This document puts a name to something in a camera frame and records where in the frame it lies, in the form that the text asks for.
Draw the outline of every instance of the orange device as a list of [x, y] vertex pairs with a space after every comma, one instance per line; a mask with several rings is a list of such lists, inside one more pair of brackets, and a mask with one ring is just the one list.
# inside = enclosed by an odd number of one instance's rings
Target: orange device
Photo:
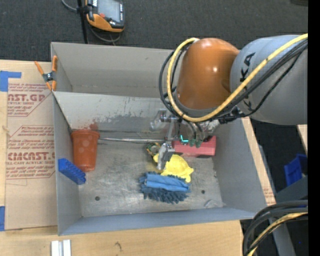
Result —
[[85, 0], [90, 7], [88, 23], [100, 30], [119, 33], [125, 29], [125, 9], [121, 0]]

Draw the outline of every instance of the pink block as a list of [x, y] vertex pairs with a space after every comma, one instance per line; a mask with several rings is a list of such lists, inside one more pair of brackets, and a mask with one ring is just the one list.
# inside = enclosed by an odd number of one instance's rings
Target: pink block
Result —
[[182, 145], [179, 140], [172, 141], [172, 147], [176, 153], [183, 153], [190, 157], [214, 156], [216, 154], [216, 136], [212, 136], [208, 141], [202, 142], [200, 147]]

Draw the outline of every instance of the green object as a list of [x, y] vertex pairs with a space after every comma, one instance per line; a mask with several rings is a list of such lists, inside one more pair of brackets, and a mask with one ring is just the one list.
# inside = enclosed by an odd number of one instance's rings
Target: green object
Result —
[[193, 147], [193, 146], [195, 145], [196, 141], [197, 141], [197, 140], [196, 140], [195, 138], [191, 139], [191, 140], [189, 141], [190, 147]]
[[196, 148], [200, 148], [202, 142], [203, 142], [203, 141], [202, 141], [201, 139], [199, 139], [199, 140], [195, 143], [195, 147], [196, 147]]

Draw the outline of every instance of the blue cloth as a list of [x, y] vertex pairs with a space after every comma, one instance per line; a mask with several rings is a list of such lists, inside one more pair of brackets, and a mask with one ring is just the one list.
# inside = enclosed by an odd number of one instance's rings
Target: blue cloth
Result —
[[178, 204], [184, 201], [190, 193], [189, 184], [185, 179], [168, 175], [162, 176], [156, 172], [147, 172], [139, 179], [144, 199], [152, 199], [168, 204]]

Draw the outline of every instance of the metal bracket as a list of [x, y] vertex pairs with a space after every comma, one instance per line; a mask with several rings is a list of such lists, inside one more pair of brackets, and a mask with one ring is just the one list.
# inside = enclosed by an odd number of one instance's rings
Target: metal bracket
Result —
[[163, 143], [159, 149], [158, 164], [156, 167], [158, 170], [163, 170], [166, 167], [166, 163], [170, 161], [172, 155], [175, 153], [175, 149], [172, 146], [175, 135], [173, 136], [172, 133], [177, 124], [177, 118], [175, 116], [170, 116], [169, 118], [163, 116], [162, 122], [170, 122], [170, 126], [165, 137], [165, 143]]
[[71, 256], [71, 240], [52, 241], [50, 256]]

